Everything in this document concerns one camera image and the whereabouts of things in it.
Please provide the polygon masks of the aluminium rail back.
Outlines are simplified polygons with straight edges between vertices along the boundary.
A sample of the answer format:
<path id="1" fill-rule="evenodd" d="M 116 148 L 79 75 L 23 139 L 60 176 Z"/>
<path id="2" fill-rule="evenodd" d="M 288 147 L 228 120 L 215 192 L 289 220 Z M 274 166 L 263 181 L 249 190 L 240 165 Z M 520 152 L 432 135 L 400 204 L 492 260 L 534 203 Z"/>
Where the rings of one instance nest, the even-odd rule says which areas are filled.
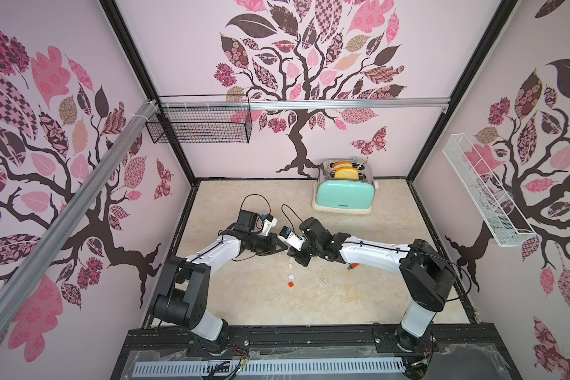
<path id="1" fill-rule="evenodd" d="M 176 107 L 245 107 L 253 111 L 304 110 L 304 109 L 401 109 L 439 108 L 447 109 L 450 98 L 392 98 L 352 100 L 293 100 L 293 101 L 163 101 L 165 108 Z"/>

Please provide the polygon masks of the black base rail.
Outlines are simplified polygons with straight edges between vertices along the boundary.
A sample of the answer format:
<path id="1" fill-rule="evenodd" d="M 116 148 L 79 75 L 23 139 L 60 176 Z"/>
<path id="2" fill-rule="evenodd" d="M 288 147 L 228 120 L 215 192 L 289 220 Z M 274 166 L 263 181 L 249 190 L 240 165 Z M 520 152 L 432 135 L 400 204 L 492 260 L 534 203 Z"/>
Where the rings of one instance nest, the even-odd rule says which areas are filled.
<path id="1" fill-rule="evenodd" d="M 520 374 L 491 324 L 433 325 L 415 351 L 400 350 L 392 325 L 233 326 L 226 348 L 211 354 L 181 328 L 128 333 L 114 379 L 517 379 Z M 402 374 L 131 378 L 137 362 L 249 359 L 383 358 L 403 361 Z"/>

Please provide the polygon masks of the mint green toaster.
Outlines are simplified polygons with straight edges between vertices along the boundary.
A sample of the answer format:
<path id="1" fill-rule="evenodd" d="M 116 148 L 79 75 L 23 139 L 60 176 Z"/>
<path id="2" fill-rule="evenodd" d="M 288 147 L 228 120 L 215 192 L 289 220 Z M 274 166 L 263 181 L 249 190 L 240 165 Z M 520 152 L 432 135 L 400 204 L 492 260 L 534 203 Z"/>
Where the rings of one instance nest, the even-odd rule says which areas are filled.
<path id="1" fill-rule="evenodd" d="M 335 179 L 334 170 L 343 166 L 357 168 L 359 180 Z M 367 215 L 371 212 L 378 185 L 365 159 L 332 158 L 323 161 L 318 169 L 318 178 L 313 184 L 314 210 L 351 215 Z"/>

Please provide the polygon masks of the black corner frame post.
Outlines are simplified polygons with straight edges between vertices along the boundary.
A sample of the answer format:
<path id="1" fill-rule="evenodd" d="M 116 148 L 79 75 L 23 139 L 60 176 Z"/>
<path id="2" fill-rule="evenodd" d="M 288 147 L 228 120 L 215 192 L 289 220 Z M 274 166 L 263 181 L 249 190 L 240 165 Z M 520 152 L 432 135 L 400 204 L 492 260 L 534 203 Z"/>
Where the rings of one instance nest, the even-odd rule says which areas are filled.
<path id="1" fill-rule="evenodd" d="M 109 24 L 114 31 L 120 46 L 125 53 L 131 68 L 138 80 L 142 91 L 147 97 L 147 100 L 154 101 L 156 106 L 158 106 L 158 120 L 164 130 L 164 135 L 175 154 L 177 161 L 182 168 L 188 183 L 194 186 L 197 182 L 196 176 L 193 173 L 192 167 L 185 156 L 185 153 L 176 139 L 176 134 L 174 131 L 174 126 L 170 122 L 169 118 L 166 116 L 162 103 L 159 99 L 158 92 L 150 78 L 150 74 L 144 65 L 143 59 L 136 47 L 136 43 L 133 41 L 132 35 L 128 30 L 126 22 L 124 20 L 123 14 L 120 12 L 117 2 L 114 0 L 99 0 L 101 8 L 106 15 Z"/>

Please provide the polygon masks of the aluminium rail left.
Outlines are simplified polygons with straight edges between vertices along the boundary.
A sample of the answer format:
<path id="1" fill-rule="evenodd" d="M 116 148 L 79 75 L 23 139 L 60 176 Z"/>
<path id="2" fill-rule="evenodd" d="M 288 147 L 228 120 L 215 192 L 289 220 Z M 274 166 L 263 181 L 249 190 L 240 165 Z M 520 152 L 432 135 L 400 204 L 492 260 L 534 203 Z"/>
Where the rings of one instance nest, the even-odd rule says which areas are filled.
<path id="1" fill-rule="evenodd" d="M 42 275 L 63 248 L 66 240 L 73 234 L 83 214 L 90 208 L 123 156 L 142 133 L 146 120 L 157 111 L 158 102 L 148 100 L 134 113 L 128 126 L 114 142 L 114 146 L 106 152 L 88 179 L 74 194 L 65 210 L 58 215 L 30 255 L 24 259 L 14 275 L 0 290 L 0 337 L 35 286 L 41 281 Z"/>

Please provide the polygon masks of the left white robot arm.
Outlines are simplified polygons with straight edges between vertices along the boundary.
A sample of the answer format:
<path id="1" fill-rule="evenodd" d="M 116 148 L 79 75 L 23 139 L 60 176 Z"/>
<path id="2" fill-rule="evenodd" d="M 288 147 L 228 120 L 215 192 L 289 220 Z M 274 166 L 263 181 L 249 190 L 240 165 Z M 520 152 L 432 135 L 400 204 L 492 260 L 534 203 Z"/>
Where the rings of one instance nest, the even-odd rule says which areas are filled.
<path id="1" fill-rule="evenodd" d="M 211 274 L 245 251 L 269 256 L 286 250 L 272 232 L 276 225 L 277 219 L 270 214 L 242 210 L 209 247 L 188 257 L 169 258 L 150 301 L 150 315 L 201 339 L 224 340 L 227 322 L 207 311 Z"/>

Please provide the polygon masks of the toast slice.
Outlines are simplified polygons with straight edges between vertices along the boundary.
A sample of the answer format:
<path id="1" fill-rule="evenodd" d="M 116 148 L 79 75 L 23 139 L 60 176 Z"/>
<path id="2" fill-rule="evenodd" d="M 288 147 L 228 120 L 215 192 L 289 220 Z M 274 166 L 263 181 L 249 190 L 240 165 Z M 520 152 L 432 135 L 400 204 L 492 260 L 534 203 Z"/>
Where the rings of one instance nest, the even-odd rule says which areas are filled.
<path id="1" fill-rule="evenodd" d="M 359 170 L 352 166 L 343 166 L 336 168 L 333 172 L 333 177 L 338 180 L 359 180 Z"/>

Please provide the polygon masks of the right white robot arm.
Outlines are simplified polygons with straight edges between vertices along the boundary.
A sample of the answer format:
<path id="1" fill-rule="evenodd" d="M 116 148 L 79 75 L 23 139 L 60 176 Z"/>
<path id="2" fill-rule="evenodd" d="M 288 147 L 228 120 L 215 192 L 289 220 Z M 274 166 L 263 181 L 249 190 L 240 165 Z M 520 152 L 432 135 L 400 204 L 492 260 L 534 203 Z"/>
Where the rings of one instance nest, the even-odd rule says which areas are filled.
<path id="1" fill-rule="evenodd" d="M 422 239 L 411 244 L 372 242 L 351 234 L 330 234 L 316 219 L 299 226 L 299 233 L 283 227 L 279 239 L 289 246 L 288 254 L 307 267 L 318 257 L 341 264 L 362 264 L 402 277 L 411 301 L 394 333 L 400 350 L 413 352 L 425 339 L 435 315 L 442 312 L 454 286 L 449 261 Z"/>

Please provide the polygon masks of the aluminium rail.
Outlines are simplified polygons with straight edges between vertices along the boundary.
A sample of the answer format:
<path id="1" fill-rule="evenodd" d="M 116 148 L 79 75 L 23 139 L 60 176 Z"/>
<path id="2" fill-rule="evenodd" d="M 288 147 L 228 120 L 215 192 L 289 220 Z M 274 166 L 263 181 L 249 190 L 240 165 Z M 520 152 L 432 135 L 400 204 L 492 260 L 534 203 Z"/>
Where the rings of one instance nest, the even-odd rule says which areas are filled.
<path id="1" fill-rule="evenodd" d="M 158 102 L 148 100 L 134 113 L 128 126 L 114 142 L 114 146 L 106 152 L 88 179 L 74 194 L 65 210 L 58 215 L 30 255 L 24 259 L 14 275 L 0 290 L 0 337 L 35 286 L 41 281 L 42 275 L 63 248 L 66 240 L 73 234 L 83 214 L 90 208 L 123 156 L 142 133 L 146 120 L 157 111 Z"/>
<path id="2" fill-rule="evenodd" d="M 253 111 L 304 110 L 304 109 L 401 109 L 439 108 L 447 109 L 450 98 L 392 98 L 352 100 L 293 100 L 293 101 L 163 101 L 165 108 L 176 107 L 245 107 Z"/>

